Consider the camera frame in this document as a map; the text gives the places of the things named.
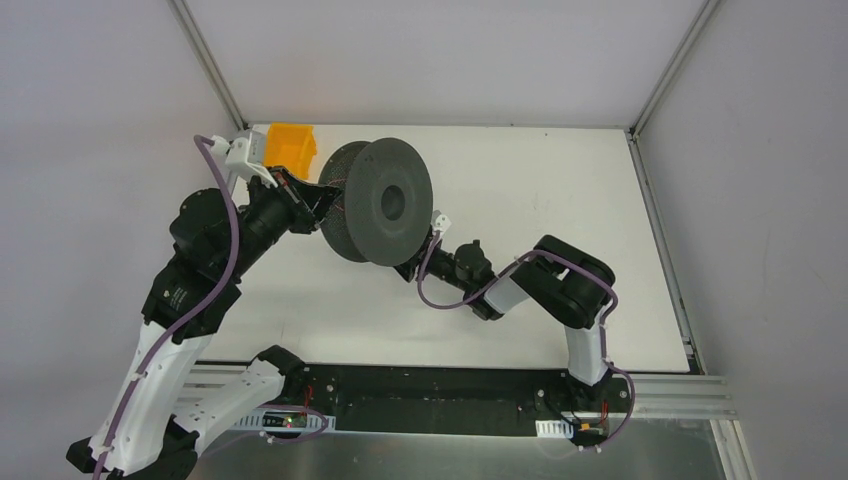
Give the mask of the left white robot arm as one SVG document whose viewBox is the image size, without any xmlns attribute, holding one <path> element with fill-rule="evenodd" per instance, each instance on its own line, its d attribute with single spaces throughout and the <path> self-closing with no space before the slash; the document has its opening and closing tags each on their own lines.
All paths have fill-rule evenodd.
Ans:
<svg viewBox="0 0 848 480">
<path fill-rule="evenodd" d="M 190 370 L 240 297 L 242 277 L 284 234 L 318 229 L 342 191 L 303 182 L 282 167 L 272 184 L 247 184 L 249 201 L 207 188 L 189 195 L 170 225 L 174 254 L 143 304 L 131 369 L 99 431 L 67 460 L 94 478 L 184 479 L 208 447 L 254 408 L 297 402 L 302 361 L 280 346 L 258 353 L 218 393 L 189 407 L 177 399 Z"/>
</svg>

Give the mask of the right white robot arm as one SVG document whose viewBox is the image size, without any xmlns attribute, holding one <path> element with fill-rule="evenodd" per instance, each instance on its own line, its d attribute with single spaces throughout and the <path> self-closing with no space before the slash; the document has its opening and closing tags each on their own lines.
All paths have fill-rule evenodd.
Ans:
<svg viewBox="0 0 848 480">
<path fill-rule="evenodd" d="M 420 299 L 437 310 L 469 308 L 484 321 L 501 319 L 526 301 L 535 302 L 565 331 L 569 400 L 583 410 L 607 397 L 612 374 L 602 324 L 617 305 L 613 270 L 598 258 L 543 236 L 497 273 L 475 239 L 453 252 L 441 248 L 432 229 L 421 248 L 394 269 L 416 284 Z"/>
</svg>

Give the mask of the black cable spool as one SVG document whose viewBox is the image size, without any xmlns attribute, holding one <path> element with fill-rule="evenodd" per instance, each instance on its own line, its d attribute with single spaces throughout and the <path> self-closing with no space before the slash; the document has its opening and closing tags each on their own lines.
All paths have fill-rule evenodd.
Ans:
<svg viewBox="0 0 848 480">
<path fill-rule="evenodd" d="M 433 187 L 418 151 L 386 137 L 338 148 L 319 182 L 342 191 L 321 225 L 337 255 L 355 263 L 395 267 L 424 244 L 433 213 Z"/>
</svg>

